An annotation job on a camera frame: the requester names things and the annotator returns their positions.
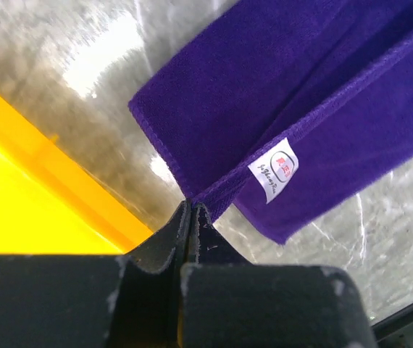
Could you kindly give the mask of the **purple towel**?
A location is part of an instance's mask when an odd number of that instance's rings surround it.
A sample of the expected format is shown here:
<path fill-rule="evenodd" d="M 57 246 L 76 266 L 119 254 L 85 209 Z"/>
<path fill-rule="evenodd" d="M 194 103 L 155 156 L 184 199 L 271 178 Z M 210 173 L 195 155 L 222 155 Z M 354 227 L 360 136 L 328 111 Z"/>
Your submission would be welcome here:
<path fill-rule="evenodd" d="M 413 1 L 240 1 L 128 106 L 188 199 L 282 244 L 413 157 Z"/>

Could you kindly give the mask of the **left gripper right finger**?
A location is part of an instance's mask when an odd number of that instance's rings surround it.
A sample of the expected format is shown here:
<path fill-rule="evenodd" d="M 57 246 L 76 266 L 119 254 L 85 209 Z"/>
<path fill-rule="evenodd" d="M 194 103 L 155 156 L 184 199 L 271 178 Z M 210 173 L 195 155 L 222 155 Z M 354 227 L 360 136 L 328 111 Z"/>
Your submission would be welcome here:
<path fill-rule="evenodd" d="M 328 265 L 221 263 L 204 205 L 180 270 L 183 347 L 375 347 L 350 276 Z"/>

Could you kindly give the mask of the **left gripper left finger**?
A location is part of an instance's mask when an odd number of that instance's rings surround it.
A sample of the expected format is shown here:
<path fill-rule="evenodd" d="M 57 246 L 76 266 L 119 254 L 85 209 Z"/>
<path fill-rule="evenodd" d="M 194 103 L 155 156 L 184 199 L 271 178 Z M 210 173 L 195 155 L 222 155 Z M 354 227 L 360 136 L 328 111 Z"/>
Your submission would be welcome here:
<path fill-rule="evenodd" d="M 176 347 L 190 219 L 122 255 L 0 254 L 0 347 Z"/>

